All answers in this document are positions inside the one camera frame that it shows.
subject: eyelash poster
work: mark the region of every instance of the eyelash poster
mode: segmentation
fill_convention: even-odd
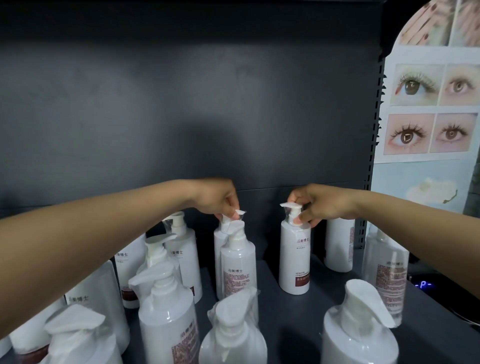
[[[480,144],[480,0],[432,0],[385,59],[375,163],[475,160]]]

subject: eye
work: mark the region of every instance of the eye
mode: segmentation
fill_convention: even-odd
[[[444,143],[454,143],[462,140],[468,132],[459,125],[448,125],[444,127],[437,136],[437,140]]]
[[[474,89],[475,89],[475,86],[470,80],[459,77],[451,80],[447,84],[445,91],[451,95],[462,95]]]
[[[398,81],[395,94],[421,96],[436,91],[435,83],[429,77],[422,73],[407,73]]]
[[[418,125],[404,125],[401,130],[395,130],[390,135],[391,144],[399,147],[413,147],[418,144],[423,138],[426,137],[426,133]]]

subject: eye photo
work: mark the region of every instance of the eye photo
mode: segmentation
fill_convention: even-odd
[[[430,152],[467,152],[476,120],[477,114],[438,114]]]
[[[480,0],[462,0],[450,45],[480,47]]]
[[[480,105],[480,65],[449,64],[440,93],[440,105]]]
[[[390,105],[437,105],[443,70],[441,64],[398,64]]]
[[[405,46],[446,46],[450,39],[456,0],[431,0],[418,10],[400,32]]]
[[[435,114],[390,114],[384,155],[427,153]]]

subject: bottle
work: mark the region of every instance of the bottle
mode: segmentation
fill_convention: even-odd
[[[2,358],[6,353],[12,348],[12,342],[8,336],[0,340],[0,358]]]
[[[235,220],[227,230],[227,243],[220,249],[222,286],[225,297],[243,290],[257,288],[255,245],[247,240],[245,222]],[[258,301],[253,302],[255,322],[258,323]]]
[[[130,328],[120,296],[113,264],[107,260],[95,272],[65,294],[68,304],[78,303],[106,317],[104,326],[117,337],[120,353],[130,343]]]
[[[242,220],[245,211],[235,210]],[[222,287],[222,259],[220,256],[220,248],[225,245],[228,239],[227,230],[228,226],[232,222],[228,216],[222,215],[222,221],[218,228],[213,232],[213,244],[215,250],[215,282],[216,282],[216,297],[223,299],[223,287]]]
[[[164,243],[170,240],[176,239],[176,234],[162,234],[156,235],[148,238],[146,240],[147,254],[145,257],[144,263],[138,268],[137,274],[142,273],[147,268],[160,263],[169,261],[174,266],[173,273],[176,275],[178,281],[182,283],[181,273],[180,273],[180,262],[177,257],[170,254],[164,247]],[[144,283],[140,285],[137,291],[140,293],[139,299],[140,302],[143,301],[145,297],[150,294],[150,291],[153,287],[153,282]]]
[[[395,364],[396,327],[374,286],[361,279],[345,285],[345,299],[324,317],[321,364]]]
[[[409,251],[378,230],[368,234],[363,253],[362,279],[380,294],[397,326],[402,322]]]
[[[197,240],[193,229],[185,224],[183,211],[176,212],[163,219],[167,233],[177,234],[177,238],[165,243],[165,248],[180,261],[183,285],[193,292],[195,303],[202,298],[202,281],[198,264]]]
[[[180,284],[169,261],[157,263],[129,281],[135,291],[153,282],[138,317],[147,364],[196,363],[200,340],[193,292]]]
[[[309,223],[295,224],[302,205],[295,202],[280,204],[287,218],[282,221],[280,234],[280,266],[278,283],[290,294],[304,294],[310,288],[310,233]]]
[[[355,220],[335,218],[327,221],[325,234],[325,266],[346,273],[353,268]]]
[[[125,308],[138,308],[140,303],[130,287],[128,280],[135,276],[138,267],[145,260],[145,234],[140,235],[133,242],[115,254],[115,264],[119,277],[120,293]]]
[[[256,288],[245,288],[208,312],[213,328],[200,347],[199,364],[267,363],[267,344],[249,317],[256,296]]]
[[[44,329],[45,322],[64,306],[65,299],[61,297],[10,333],[19,364],[37,364],[48,354],[50,336]]]
[[[45,324],[52,341],[41,364],[122,364],[115,334],[100,328],[104,321],[79,304],[58,310]]]

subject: hand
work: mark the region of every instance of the hand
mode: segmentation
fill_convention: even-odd
[[[226,215],[233,220],[240,217],[239,199],[233,182],[223,178],[191,180],[193,186],[193,207],[204,214],[215,214],[221,220]]]
[[[360,190],[325,186],[323,184],[307,184],[290,193],[288,202],[296,202],[310,207],[303,211],[295,220],[296,223],[310,222],[314,228],[323,219],[358,218],[356,199]]]

